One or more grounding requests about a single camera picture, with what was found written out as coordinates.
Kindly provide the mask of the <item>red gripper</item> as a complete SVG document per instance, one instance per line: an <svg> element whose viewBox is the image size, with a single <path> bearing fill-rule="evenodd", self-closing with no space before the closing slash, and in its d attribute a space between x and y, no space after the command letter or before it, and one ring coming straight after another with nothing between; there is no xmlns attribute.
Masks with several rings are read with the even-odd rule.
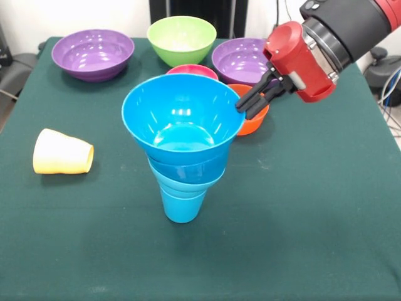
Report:
<svg viewBox="0 0 401 301"><path fill-rule="evenodd" d="M263 53L274 69L289 77L296 94L308 103L318 102L334 92L336 85L319 66L303 38L303 27L296 21L279 25L268 36ZM273 71L267 71L261 80L236 102L238 112L245 112L251 120L276 97L286 92L276 80Z"/></svg>

